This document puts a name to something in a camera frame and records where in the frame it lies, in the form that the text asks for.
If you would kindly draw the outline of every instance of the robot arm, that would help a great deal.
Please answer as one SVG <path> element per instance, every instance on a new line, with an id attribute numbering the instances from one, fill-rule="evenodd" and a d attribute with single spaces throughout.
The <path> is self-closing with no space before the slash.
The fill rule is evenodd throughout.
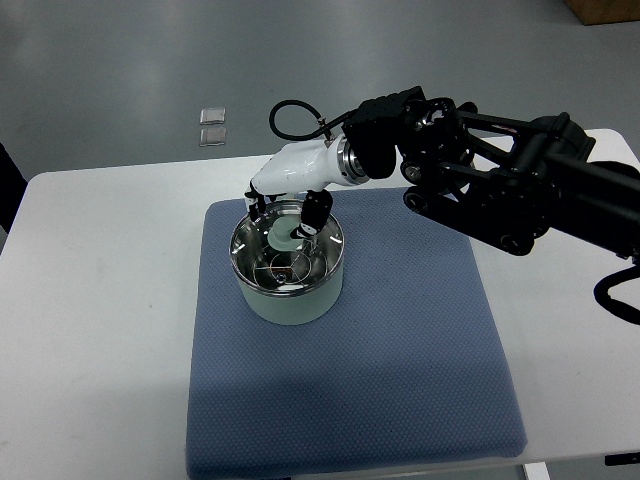
<path id="1" fill-rule="evenodd" d="M 251 179 L 245 192 L 247 209 L 253 221 L 264 213 L 265 200 L 307 192 L 301 222 L 292 238 L 317 234 L 327 222 L 333 199 L 325 190 L 330 183 L 360 185 L 369 180 L 344 135 L 332 140 L 307 140 L 285 145 Z"/>
<path id="2" fill-rule="evenodd" d="M 612 286 L 640 278 L 640 173 L 617 162 L 587 163 L 595 140 L 568 114 L 531 122 L 480 115 L 472 103 L 456 107 L 448 98 L 427 100 L 415 87 L 367 100 L 326 126 L 321 122 L 316 132 L 296 137 L 282 134 L 274 123 L 279 108 L 289 104 L 309 107 L 298 101 L 276 105 L 272 130 L 304 141 L 285 146 L 251 181 L 252 217 L 259 215 L 263 195 L 308 190 L 312 199 L 305 200 L 297 230 L 312 235 L 329 214 L 328 192 L 321 196 L 323 208 L 313 208 L 324 187 L 389 177 L 397 148 L 401 172 L 412 184 L 404 202 L 422 216 L 513 255 L 528 254 L 537 238 L 556 228 L 632 257 L 636 266 L 603 279 L 594 293 L 604 308 L 640 324 L 640 312 L 608 295 Z M 328 130 L 340 123 L 344 136 L 331 141 Z M 509 135 L 513 147 L 502 151 L 469 129 Z M 309 140 L 322 134 L 325 142 Z M 476 170 L 475 154 L 495 168 Z"/>

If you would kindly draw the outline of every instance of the gray floor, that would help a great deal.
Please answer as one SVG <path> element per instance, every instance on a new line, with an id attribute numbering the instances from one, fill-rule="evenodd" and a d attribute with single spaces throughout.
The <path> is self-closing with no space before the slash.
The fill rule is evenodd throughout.
<path id="1" fill-rule="evenodd" d="M 494 115 L 568 111 L 619 131 L 640 156 L 639 58 L 640 22 L 584 27 L 561 0 L 0 0 L 0 141 L 27 178 L 268 154 L 284 144 L 267 124 L 284 98 L 332 118 L 422 85 Z M 227 109 L 224 146 L 198 146 L 207 106 Z M 314 126 L 296 112 L 280 120 Z M 630 479 L 640 467 L 590 459 L 550 471 Z"/>

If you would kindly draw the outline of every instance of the blue cushion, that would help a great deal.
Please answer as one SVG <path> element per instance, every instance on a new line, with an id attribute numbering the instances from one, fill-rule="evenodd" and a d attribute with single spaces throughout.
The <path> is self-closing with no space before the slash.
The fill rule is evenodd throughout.
<path id="1" fill-rule="evenodd" d="M 244 201 L 206 214 L 187 471 L 269 478 L 515 457 L 526 435 L 469 239 L 404 189 L 334 193 L 340 298 L 297 327 L 246 305 L 229 260 Z"/>

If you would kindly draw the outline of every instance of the stainless steel pot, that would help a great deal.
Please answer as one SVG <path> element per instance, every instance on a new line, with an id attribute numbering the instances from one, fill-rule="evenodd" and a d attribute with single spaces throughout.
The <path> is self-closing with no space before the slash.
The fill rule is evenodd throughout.
<path id="1" fill-rule="evenodd" d="M 331 215 L 315 237 L 283 247 L 270 241 L 274 223 L 300 223 L 302 201 L 267 205 L 255 223 L 245 216 L 233 232 L 229 255 L 245 300 L 265 320 L 301 325 L 318 318 L 342 290 L 344 236 Z"/>

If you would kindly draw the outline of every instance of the black robotic arm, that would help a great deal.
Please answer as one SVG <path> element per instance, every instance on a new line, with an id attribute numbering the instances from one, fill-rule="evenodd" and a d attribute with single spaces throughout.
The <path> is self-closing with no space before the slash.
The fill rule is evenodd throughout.
<path id="1" fill-rule="evenodd" d="M 273 119 L 281 104 L 270 118 L 279 136 Z M 588 163 L 595 140 L 567 113 L 531 122 L 492 117 L 469 102 L 427 100 L 415 87 L 367 100 L 336 120 L 311 135 L 329 138 L 329 128 L 342 123 L 359 165 L 374 179 L 394 172 L 397 147 L 401 172 L 412 184 L 404 202 L 424 217 L 513 255 L 528 254 L 555 228 L 631 257 L 634 266 L 603 279 L 594 294 L 605 309 L 640 324 L 638 310 L 608 294 L 640 278 L 640 173 L 618 162 Z M 470 130 L 509 135 L 513 146 L 500 150 Z M 476 154 L 495 167 L 475 169 Z"/>

